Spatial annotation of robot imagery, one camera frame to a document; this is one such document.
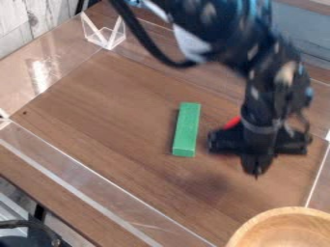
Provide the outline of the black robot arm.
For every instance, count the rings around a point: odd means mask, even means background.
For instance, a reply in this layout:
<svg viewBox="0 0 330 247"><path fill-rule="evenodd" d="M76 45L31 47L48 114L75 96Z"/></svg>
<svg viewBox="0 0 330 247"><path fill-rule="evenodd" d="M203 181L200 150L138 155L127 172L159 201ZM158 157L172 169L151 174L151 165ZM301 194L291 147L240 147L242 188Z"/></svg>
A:
<svg viewBox="0 0 330 247"><path fill-rule="evenodd" d="M239 156L252 177L267 173L278 154L303 154L310 132L290 127L313 101L299 50L272 28L272 0L107 0L152 56L176 69L218 63L244 78L238 122L207 135L208 151ZM152 41L132 8L172 27L184 55L175 61Z"/></svg>

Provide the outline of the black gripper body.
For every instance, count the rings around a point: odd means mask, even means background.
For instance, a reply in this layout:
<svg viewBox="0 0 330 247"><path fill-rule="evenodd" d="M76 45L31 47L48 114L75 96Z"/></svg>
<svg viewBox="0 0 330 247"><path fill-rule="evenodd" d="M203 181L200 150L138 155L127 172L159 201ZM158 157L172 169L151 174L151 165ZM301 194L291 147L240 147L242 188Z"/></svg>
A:
<svg viewBox="0 0 330 247"><path fill-rule="evenodd" d="M210 131L207 148L220 154L306 154L311 135L282 127L276 133L264 135L248 132L242 123Z"/></svg>

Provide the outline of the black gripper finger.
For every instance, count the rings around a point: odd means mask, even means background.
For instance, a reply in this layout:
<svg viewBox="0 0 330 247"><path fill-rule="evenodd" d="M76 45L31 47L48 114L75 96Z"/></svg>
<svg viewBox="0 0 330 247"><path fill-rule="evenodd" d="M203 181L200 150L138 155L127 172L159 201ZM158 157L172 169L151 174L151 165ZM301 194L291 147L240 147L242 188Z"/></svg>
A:
<svg viewBox="0 0 330 247"><path fill-rule="evenodd" d="M268 171L272 162L274 162L274 156L271 154L259 154L256 157L256 163L255 163L255 177L260 177L266 174Z"/></svg>
<svg viewBox="0 0 330 247"><path fill-rule="evenodd" d="M255 155L243 153L239 156L243 171L251 176L258 175L258 159Z"/></svg>

